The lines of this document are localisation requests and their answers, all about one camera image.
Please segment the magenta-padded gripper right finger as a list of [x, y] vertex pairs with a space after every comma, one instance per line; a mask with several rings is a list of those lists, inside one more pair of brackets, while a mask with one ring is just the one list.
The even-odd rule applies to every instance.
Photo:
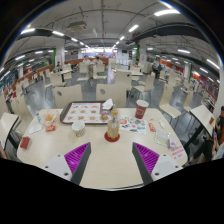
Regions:
[[132, 153], [135, 157], [144, 185], [150, 184], [182, 169], [182, 166], [169, 155], [158, 154], [138, 143], [133, 143]]

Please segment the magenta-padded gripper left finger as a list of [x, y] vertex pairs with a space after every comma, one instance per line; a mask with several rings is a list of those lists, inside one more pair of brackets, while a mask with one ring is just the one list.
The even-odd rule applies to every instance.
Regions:
[[79, 185], [90, 154], [91, 143], [88, 142], [73, 149], [65, 155], [55, 155], [43, 166], [43, 169]]

